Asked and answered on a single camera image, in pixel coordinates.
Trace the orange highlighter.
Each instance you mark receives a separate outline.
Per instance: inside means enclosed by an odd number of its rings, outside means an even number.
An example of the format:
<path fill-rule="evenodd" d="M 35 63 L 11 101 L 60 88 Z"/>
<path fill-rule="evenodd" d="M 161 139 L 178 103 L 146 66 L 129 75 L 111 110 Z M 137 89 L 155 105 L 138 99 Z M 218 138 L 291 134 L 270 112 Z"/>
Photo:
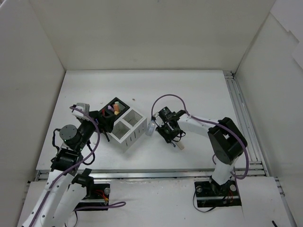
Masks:
<path fill-rule="evenodd" d="M 113 108 L 114 108 L 114 111 L 115 112 L 120 112 L 120 106 L 119 106 L 119 102 L 116 101 L 114 104 L 113 104 Z"/>

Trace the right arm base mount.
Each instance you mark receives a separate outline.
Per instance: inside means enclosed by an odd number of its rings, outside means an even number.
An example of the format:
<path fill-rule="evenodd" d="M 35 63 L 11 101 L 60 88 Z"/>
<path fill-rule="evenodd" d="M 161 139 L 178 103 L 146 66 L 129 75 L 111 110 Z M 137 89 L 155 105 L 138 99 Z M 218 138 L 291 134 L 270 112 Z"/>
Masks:
<path fill-rule="evenodd" d="M 192 203 L 194 209 L 202 213 L 209 213 L 216 208 L 242 206 L 237 182 L 234 178 L 223 185 L 218 185 L 213 180 L 195 181 Z"/>

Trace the purple highlighter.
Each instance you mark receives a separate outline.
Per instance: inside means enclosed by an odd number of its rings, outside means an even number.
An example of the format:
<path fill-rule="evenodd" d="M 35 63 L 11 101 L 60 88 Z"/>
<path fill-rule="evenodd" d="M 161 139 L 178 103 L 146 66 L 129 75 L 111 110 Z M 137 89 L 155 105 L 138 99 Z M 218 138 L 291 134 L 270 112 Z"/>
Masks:
<path fill-rule="evenodd" d="M 110 110 L 111 112 L 114 113 L 114 109 L 113 109 L 113 107 L 111 105 L 108 105 L 107 108 L 108 108 L 108 110 Z"/>

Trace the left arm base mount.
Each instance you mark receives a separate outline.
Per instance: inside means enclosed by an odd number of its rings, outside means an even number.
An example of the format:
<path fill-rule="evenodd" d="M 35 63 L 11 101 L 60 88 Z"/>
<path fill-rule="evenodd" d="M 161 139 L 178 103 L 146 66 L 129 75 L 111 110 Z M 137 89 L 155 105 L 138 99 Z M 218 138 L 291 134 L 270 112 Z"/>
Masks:
<path fill-rule="evenodd" d="M 107 211 L 109 204 L 110 183 L 93 185 L 89 196 L 82 199 L 76 206 L 78 211 Z"/>

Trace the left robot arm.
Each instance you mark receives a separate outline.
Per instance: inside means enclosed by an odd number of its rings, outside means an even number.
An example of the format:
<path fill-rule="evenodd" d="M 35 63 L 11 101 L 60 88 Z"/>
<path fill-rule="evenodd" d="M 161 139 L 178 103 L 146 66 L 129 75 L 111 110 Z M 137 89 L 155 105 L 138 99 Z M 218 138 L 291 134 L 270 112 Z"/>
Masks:
<path fill-rule="evenodd" d="M 69 124 L 59 129 L 63 144 L 51 161 L 45 188 L 22 224 L 24 227 L 62 227 L 78 203 L 95 192 L 91 169 L 86 168 L 81 174 L 77 172 L 90 157 L 84 157 L 81 152 L 93 133 L 97 133 L 97 140 L 100 140 L 101 133 L 111 132 L 116 117 L 102 110 L 83 111 L 77 106 L 72 106 L 71 110 L 80 126 Z"/>

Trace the small clear spray bottle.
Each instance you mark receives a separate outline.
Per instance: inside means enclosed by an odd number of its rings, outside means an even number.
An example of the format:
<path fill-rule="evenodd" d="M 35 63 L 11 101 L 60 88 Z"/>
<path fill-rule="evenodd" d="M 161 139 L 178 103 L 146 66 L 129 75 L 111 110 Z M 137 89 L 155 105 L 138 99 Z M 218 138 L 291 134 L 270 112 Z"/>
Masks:
<path fill-rule="evenodd" d="M 152 136 L 152 134 L 155 131 L 155 128 L 156 128 L 156 121 L 155 121 L 155 118 L 152 117 L 151 120 L 148 123 L 147 130 L 146 130 L 145 134 L 147 136 Z"/>

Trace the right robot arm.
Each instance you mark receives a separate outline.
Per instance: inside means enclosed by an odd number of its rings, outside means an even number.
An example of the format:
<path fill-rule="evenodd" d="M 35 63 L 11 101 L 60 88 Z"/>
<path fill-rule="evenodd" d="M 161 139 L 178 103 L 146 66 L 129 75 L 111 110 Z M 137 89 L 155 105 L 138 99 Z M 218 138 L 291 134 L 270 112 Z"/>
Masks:
<path fill-rule="evenodd" d="M 199 120 L 187 115 L 184 110 L 172 112 L 168 107 L 162 108 L 152 118 L 155 120 L 158 117 L 162 120 L 162 124 L 155 130 L 166 143 L 178 146 L 180 149 L 182 149 L 181 139 L 188 131 L 209 138 L 217 159 L 209 188 L 215 195 L 222 194 L 227 188 L 226 183 L 232 177 L 235 162 L 248 145 L 233 120 L 228 117 L 217 122 Z"/>

